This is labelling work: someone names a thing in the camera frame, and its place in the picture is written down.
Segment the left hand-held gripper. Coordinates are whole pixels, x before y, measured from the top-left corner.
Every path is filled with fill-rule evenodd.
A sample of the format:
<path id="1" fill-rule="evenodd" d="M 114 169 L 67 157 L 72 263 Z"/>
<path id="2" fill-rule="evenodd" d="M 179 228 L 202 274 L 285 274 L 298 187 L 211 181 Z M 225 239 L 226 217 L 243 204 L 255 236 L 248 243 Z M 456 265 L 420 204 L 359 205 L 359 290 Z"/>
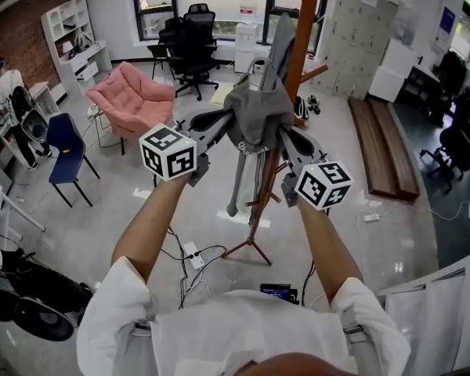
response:
<path id="1" fill-rule="evenodd" d="M 228 110 L 196 111 L 182 121 L 160 123 L 139 138 L 143 165 L 163 181 L 183 175 L 194 186 L 208 171 L 206 152 L 232 125 Z"/>

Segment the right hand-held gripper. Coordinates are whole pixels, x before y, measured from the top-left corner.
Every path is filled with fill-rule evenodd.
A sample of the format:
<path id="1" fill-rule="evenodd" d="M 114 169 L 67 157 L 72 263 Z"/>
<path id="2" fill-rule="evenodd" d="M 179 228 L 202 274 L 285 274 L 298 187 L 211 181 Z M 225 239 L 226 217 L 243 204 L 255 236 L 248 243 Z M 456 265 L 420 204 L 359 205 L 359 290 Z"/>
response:
<path id="1" fill-rule="evenodd" d="M 279 128 L 281 150 L 291 172 L 281 183 L 287 206 L 293 207 L 300 197 L 317 211 L 341 204 L 354 179 L 341 161 L 320 161 L 320 144 L 301 129 Z M 314 160 L 300 164 L 300 160 Z"/>

